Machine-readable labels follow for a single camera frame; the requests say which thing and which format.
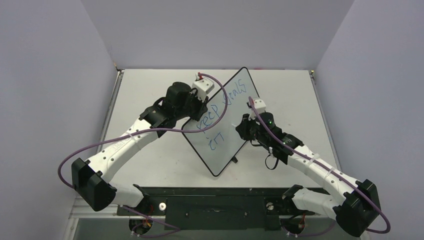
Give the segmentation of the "white whiteboard black frame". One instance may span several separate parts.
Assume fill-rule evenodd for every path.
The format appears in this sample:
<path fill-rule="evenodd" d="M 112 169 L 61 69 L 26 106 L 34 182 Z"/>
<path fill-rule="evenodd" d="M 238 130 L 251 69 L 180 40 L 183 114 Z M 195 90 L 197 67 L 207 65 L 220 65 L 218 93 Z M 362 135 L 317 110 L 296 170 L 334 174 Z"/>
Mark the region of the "white whiteboard black frame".
<path fill-rule="evenodd" d="M 219 176 L 244 146 L 231 124 L 239 125 L 243 114 L 250 114 L 249 97 L 259 98 L 258 91 L 246 67 L 242 67 L 223 84 L 226 94 L 218 89 L 207 103 L 208 111 L 200 121 L 188 120 L 182 130 L 203 130 L 222 118 L 214 127 L 197 133 L 183 133 L 184 138 L 205 164 L 212 176 Z"/>

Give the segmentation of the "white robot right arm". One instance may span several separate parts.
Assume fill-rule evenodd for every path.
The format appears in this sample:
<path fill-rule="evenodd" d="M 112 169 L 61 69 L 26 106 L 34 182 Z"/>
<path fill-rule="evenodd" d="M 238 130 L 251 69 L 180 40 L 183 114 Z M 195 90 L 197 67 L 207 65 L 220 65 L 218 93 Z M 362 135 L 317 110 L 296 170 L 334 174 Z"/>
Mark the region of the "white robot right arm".
<path fill-rule="evenodd" d="M 367 231 L 381 209 L 377 186 L 335 169 L 301 140 L 277 127 L 272 113 L 259 116 L 261 119 L 251 118 L 248 113 L 242 116 L 235 128 L 240 138 L 258 142 L 271 156 L 299 170 L 326 191 L 320 193 L 295 184 L 282 195 L 283 209 L 289 214 L 299 210 L 326 216 L 353 237 Z"/>

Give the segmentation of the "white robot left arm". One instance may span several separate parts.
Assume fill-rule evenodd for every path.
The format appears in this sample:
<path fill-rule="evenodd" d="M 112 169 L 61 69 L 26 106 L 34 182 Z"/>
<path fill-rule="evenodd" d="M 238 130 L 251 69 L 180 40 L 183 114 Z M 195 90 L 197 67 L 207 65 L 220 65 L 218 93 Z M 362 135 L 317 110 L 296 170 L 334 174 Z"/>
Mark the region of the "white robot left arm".
<path fill-rule="evenodd" d="M 208 93 L 214 88 L 209 80 L 198 80 L 188 85 L 174 82 L 153 105 L 122 135 L 122 140 L 110 144 L 87 160 L 76 159 L 71 164 L 74 190 L 95 211 L 110 204 L 127 205 L 136 215 L 149 209 L 149 201 L 135 186 L 111 183 L 119 169 L 149 143 L 160 138 L 166 129 L 173 129 L 177 121 L 190 117 L 194 120 L 207 111 Z"/>

